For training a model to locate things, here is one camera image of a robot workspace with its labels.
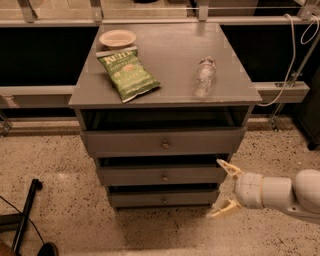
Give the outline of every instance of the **snack bag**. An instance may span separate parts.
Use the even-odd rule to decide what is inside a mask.
[[[137,53],[136,46],[96,53],[115,84],[123,103],[160,85],[160,82],[143,68]]]

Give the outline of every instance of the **plastic bottle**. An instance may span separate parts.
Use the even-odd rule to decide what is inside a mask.
[[[197,67],[194,81],[194,95],[198,98],[209,96],[214,87],[216,61],[211,56],[202,59]]]

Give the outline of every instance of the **terrazzo floor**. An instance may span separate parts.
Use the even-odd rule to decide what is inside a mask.
[[[265,118],[249,120],[248,132],[232,163],[266,176],[294,175],[320,169],[320,150],[291,122],[280,118],[274,132]],[[320,225],[274,210],[247,210],[221,220],[206,218],[208,207],[149,208],[114,211],[100,186],[93,160],[76,122],[18,123],[0,138],[0,195],[22,210],[31,180],[38,191],[31,219],[60,255],[320,255]],[[234,198],[230,178],[218,203]],[[0,202],[0,214],[15,211]],[[0,233],[11,245],[14,233]],[[21,247],[36,255],[41,241],[31,225]]]

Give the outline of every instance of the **plate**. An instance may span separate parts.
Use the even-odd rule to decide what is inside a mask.
[[[103,33],[99,40],[109,47],[123,47],[132,44],[136,38],[135,33],[129,30],[110,30]]]

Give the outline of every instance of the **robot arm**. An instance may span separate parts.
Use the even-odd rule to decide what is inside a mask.
[[[290,178],[245,173],[220,159],[218,163],[236,180],[235,194],[239,203],[228,200],[223,209],[212,215],[213,218],[229,215],[242,205],[249,209],[276,209],[320,225],[320,171],[300,171],[292,181]]]

